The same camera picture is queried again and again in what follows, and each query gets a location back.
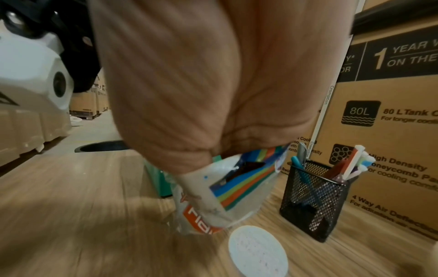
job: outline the teal object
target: teal object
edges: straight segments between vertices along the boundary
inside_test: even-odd
[[[213,162],[221,161],[221,156],[213,157]],[[149,174],[149,178],[152,181],[152,184],[155,187],[156,192],[161,198],[171,197],[172,189],[170,187],[170,183],[166,181],[164,177],[164,172],[155,166],[153,166],[150,162],[145,159],[145,167],[147,173]]]

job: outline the floor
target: floor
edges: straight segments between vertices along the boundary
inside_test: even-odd
[[[81,126],[73,127],[70,135],[60,140],[57,145],[43,151],[43,155],[72,153],[76,148],[86,144],[121,139],[110,110],[93,120],[82,120],[80,124]]]

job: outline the metal mesh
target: metal mesh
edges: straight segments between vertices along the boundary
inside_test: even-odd
[[[318,241],[325,241],[338,220],[349,184],[323,177],[330,167],[307,161],[305,170],[291,166],[280,214]]]

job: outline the speckled round coaster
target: speckled round coaster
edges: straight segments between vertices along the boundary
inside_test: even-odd
[[[234,230],[228,240],[231,259],[247,277],[285,277],[288,270],[286,252],[277,239],[255,226]]]

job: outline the white plastic packet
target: white plastic packet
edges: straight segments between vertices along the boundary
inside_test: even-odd
[[[271,192],[287,146],[251,151],[194,172],[168,176],[177,230],[213,234],[255,214]]]

